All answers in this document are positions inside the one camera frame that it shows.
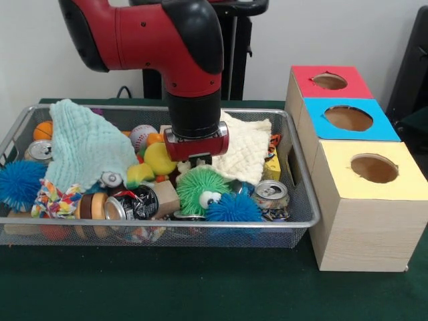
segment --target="black cable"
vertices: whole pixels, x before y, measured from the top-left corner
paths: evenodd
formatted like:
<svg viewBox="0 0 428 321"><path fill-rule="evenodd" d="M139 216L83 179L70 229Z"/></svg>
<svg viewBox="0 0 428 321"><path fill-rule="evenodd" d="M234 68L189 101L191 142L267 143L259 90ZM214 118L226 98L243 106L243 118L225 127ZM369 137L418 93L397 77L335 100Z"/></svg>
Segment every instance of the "black cable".
<svg viewBox="0 0 428 321"><path fill-rule="evenodd" d="M116 98L120 98L120 95L122 95L122 92L123 92L124 90L126 90L126 92L128 93L128 98L132 99L131 91L130 91L130 90L129 90L129 88L128 88L128 87L126 87L126 86L122 86L122 87L120 87L119 92L118 92L118 94L116 95Z"/></svg>

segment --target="multicolored rope toy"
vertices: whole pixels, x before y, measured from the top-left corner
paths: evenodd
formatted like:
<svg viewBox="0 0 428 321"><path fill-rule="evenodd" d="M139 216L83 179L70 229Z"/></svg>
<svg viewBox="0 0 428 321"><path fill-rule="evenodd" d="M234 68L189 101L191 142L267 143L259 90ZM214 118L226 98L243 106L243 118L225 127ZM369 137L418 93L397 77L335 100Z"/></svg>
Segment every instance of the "multicolored rope toy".
<svg viewBox="0 0 428 321"><path fill-rule="evenodd" d="M80 186L74 184L62 193L47 179L41 179L40 183L41 189L35 199L31 216L42 218L47 214L51 219L74 219L74 211L82 198Z"/></svg>

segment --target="wire mesh basket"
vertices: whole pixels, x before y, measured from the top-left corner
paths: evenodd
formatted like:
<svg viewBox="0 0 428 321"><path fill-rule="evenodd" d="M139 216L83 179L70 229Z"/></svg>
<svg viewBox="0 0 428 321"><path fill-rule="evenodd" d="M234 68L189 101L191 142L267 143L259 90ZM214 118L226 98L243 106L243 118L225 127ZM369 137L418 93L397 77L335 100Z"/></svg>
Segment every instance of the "wire mesh basket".
<svg viewBox="0 0 428 321"><path fill-rule="evenodd" d="M163 124L171 123L168 110L163 107L88 107L102 109L105 119L120 130L131 130L139 124L151 124L159 128ZM7 217L10 209L1 204L0 244L295 247L307 228L318 222L320 210L293 121L282 110L226 111L232 117L243 121L269 119L272 132L282 135L277 152L282 168L280 180L287 186L290 195L288 221L235 223L20 219ZM21 113L0 145L1 166L23 158L25 150L33 140L34 128L46 120L51 120L48 105L32 106ZM10 229L21 229L23 233L8 233Z"/></svg>

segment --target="green spiky ball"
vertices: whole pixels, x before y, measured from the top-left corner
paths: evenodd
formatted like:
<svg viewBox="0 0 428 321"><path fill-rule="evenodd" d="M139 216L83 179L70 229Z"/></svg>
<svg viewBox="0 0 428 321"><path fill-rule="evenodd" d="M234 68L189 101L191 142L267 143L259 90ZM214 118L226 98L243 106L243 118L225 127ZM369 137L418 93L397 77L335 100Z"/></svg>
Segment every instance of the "green spiky ball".
<svg viewBox="0 0 428 321"><path fill-rule="evenodd" d="M223 177L211 169L194 168L187 172L177 186L183 215L205 215L199 204L203 192L229 193L231 190Z"/></svg>

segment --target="spiky ball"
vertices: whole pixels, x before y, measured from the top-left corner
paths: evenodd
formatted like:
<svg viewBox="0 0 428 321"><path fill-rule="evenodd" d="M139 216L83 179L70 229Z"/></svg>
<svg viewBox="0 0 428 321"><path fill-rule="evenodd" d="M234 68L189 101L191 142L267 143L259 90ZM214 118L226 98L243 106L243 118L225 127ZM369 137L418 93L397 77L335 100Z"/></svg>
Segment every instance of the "spiky ball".
<svg viewBox="0 0 428 321"><path fill-rule="evenodd" d="M220 202L210 204L207 221L217 222L262 222L261 211L245 193L223 194Z"/></svg>
<svg viewBox="0 0 428 321"><path fill-rule="evenodd" d="M18 160L6 165L0 171L0 202L15 212L29 211L46 170L46 165L31 160Z"/></svg>
<svg viewBox="0 0 428 321"><path fill-rule="evenodd" d="M211 169L191 169L177 185L183 215L205 215L207 206L200 202L204 199L201 197L204 192L223 194L230 192L230 189L223 177Z"/></svg>

